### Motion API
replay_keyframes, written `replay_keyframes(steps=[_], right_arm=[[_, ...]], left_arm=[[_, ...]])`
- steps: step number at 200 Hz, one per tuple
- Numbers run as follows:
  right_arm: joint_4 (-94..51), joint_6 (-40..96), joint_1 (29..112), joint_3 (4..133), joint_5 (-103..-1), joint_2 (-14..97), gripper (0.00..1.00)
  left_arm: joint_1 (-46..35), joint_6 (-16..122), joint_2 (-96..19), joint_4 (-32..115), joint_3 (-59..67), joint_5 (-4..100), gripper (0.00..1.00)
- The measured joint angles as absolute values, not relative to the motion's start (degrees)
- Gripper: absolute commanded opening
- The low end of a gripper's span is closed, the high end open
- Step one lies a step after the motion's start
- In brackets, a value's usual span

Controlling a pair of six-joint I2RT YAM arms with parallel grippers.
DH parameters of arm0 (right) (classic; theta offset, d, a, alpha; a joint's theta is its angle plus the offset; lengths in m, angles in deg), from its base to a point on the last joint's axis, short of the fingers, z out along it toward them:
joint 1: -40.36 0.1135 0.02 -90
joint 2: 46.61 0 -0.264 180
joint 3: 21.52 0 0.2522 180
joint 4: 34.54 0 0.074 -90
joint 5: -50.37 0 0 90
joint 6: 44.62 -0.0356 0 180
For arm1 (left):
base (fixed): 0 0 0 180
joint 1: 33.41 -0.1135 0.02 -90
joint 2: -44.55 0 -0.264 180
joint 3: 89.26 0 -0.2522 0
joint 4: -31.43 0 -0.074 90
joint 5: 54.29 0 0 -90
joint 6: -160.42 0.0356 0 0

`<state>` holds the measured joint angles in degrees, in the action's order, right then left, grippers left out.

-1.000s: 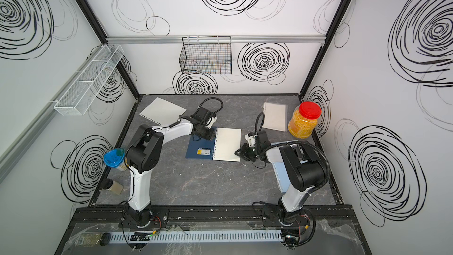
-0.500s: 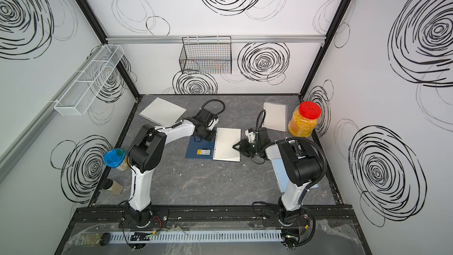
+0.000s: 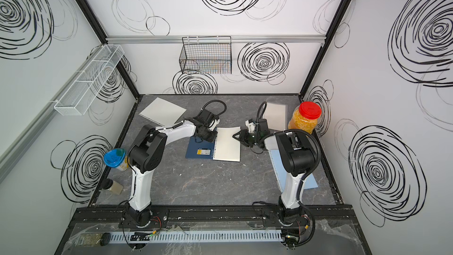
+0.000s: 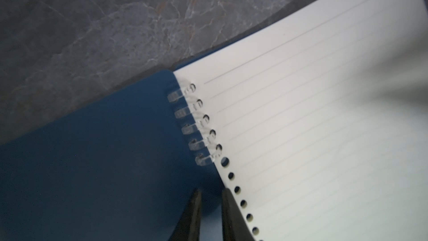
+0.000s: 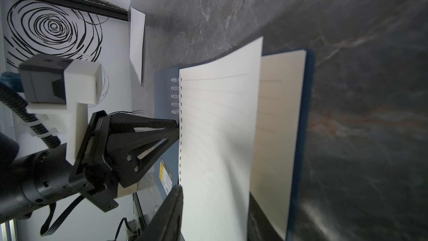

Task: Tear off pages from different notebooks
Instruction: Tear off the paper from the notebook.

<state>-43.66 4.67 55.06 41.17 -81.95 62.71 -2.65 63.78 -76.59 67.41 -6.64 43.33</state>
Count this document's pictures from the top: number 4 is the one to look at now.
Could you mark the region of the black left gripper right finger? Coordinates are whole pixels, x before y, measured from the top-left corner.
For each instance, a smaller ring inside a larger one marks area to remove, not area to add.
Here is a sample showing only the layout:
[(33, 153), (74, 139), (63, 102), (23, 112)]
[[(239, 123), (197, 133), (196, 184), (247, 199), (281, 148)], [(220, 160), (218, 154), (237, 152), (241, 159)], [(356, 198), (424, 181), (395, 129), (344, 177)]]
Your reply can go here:
[(222, 191), (221, 214), (224, 241), (254, 241), (230, 189)]

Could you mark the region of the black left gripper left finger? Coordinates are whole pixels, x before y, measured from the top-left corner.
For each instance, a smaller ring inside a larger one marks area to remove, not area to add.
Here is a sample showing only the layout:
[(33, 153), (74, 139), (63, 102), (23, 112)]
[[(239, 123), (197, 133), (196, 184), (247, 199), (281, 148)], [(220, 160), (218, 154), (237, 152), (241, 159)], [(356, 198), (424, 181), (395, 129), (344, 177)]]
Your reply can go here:
[(202, 216), (202, 192), (195, 189), (169, 238), (169, 241), (199, 241)]

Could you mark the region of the dark blue spiral notebook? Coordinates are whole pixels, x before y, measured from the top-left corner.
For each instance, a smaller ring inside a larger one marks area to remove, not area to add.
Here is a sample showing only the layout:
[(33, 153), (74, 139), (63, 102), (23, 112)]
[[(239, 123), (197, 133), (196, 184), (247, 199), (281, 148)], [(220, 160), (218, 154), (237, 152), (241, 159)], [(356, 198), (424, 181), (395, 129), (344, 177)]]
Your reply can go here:
[(1, 146), (3, 241), (428, 238), (424, 0), (317, 0)]

